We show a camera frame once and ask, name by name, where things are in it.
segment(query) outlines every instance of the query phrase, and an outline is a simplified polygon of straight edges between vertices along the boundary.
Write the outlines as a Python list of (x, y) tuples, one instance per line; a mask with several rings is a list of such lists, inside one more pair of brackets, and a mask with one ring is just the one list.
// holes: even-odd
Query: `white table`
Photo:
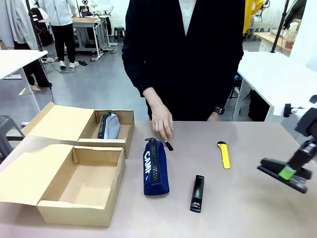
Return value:
[(35, 99), (34, 93), (30, 87), (28, 79), (23, 70), (23, 66), (37, 60), (46, 55), (47, 51), (32, 51), (32, 50), (4, 50), (0, 51), (0, 79), (7, 75), (19, 71), (24, 82), (27, 93), (31, 99), (32, 106), (37, 113), (40, 112), (39, 105)]
[(269, 105), (265, 121), (281, 123), (285, 103), (309, 105), (317, 94), (317, 73), (280, 53), (245, 52), (238, 69), (243, 77), (234, 109), (237, 121), (242, 100), (254, 89)]

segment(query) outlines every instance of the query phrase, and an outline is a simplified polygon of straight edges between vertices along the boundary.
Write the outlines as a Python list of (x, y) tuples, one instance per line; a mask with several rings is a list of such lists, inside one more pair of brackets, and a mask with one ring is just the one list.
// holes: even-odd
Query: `cardboard box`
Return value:
[(123, 148), (50, 145), (0, 173), (0, 201), (36, 206), (51, 224), (108, 227), (124, 170)]
[[(100, 120), (107, 112), (115, 113), (120, 121), (117, 140), (97, 139)], [(22, 129), (25, 135), (63, 140), (64, 144), (98, 147), (122, 147), (128, 158), (134, 130), (134, 113), (125, 110), (94, 110), (57, 106), (48, 103)]]

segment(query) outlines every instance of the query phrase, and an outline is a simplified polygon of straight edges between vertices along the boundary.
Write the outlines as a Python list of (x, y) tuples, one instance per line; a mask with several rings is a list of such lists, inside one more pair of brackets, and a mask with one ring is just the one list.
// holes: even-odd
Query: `person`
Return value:
[(263, 4), (264, 0), (246, 0), (243, 33), (246, 33), (250, 27), (251, 16), (260, 11)]
[(288, 29), (294, 19), (303, 19), (307, 0), (295, 0), (289, 9), (285, 20), (284, 29)]
[[(22, 0), (0, 1), (0, 22), (0, 39), (8, 49), (38, 50), (35, 33)], [(39, 87), (51, 87), (38, 59), (23, 66), (23, 69), (33, 91), (40, 91), (35, 79)]]
[(244, 8), (244, 0), (130, 0), (123, 64), (163, 140), (174, 120), (219, 120), (243, 56)]
[(79, 63), (75, 61), (75, 36), (71, 19), (72, 16), (75, 17), (77, 15), (74, 0), (39, 0), (39, 5), (48, 14), (51, 21), (60, 68), (66, 68), (64, 62), (64, 43), (67, 49), (69, 67), (77, 67)]

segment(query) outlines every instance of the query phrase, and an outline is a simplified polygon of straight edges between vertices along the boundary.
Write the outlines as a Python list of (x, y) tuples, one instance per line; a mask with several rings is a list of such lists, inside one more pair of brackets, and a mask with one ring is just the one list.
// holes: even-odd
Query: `hand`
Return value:
[(154, 88), (150, 87), (143, 91), (143, 95), (148, 101), (152, 110), (152, 126), (155, 132), (159, 132), (162, 139), (167, 141), (173, 136), (172, 114), (163, 104)]
[(207, 121), (220, 121), (220, 115), (218, 113), (212, 113)]
[(172, 114), (162, 102), (153, 105), (151, 110), (153, 130), (159, 132), (164, 141), (171, 139), (173, 136)]

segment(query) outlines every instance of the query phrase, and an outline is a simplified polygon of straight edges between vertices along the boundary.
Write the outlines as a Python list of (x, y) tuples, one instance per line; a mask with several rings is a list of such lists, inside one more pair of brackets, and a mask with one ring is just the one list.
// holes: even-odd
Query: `metal pole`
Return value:
[(29, 11), (29, 17), (30, 17), (30, 20), (31, 20), (32, 28), (33, 28), (33, 31), (34, 31), (34, 34), (35, 34), (35, 38), (36, 38), (36, 42), (38, 44), (39, 51), (43, 51), (43, 47), (42, 47), (39, 35), (36, 32), (36, 27), (35, 27), (35, 23), (34, 23), (34, 20), (33, 20), (33, 14), (31, 12), (29, 0), (25, 0), (25, 2), (26, 2), (26, 7), (28, 8), (28, 11)]
[(78, 6), (78, 1), (77, 1), (77, 0), (76, 0), (76, 3), (77, 3), (77, 8), (78, 8), (78, 14), (79, 14), (79, 17), (81, 17), (81, 16), (80, 16), (79, 6)]
[(19, 72), (20, 72), (21, 78), (23, 80), (23, 83), (25, 85), (25, 88), (26, 88), (26, 90), (28, 92), (28, 95), (30, 95), (29, 97), (31, 99), (32, 106), (33, 106), (33, 108), (34, 108), (34, 110), (35, 110), (35, 112), (37, 114), (37, 113), (40, 112), (39, 104), (36, 101), (36, 98), (35, 98), (34, 93), (33, 93), (32, 89), (30, 87), (30, 84), (28, 82), (28, 79), (27, 79), (27, 77), (25, 75), (25, 72), (24, 72), (23, 68), (20, 68)]
[(281, 34), (281, 30), (282, 30), (282, 27), (283, 27), (283, 24), (284, 24), (284, 20), (285, 20), (286, 14), (287, 14), (286, 12), (287, 12), (288, 4), (289, 4), (289, 0), (286, 0), (285, 8), (284, 8), (284, 11), (283, 11), (283, 14), (282, 14), (282, 19), (281, 19), (281, 22), (280, 22), (278, 30), (277, 30), (277, 34), (276, 34), (276, 37), (275, 37), (275, 41), (274, 41), (272, 50), (270, 51), (271, 53), (275, 53), (275, 48), (276, 48), (276, 45), (277, 45), (277, 42), (278, 42), (279, 34)]

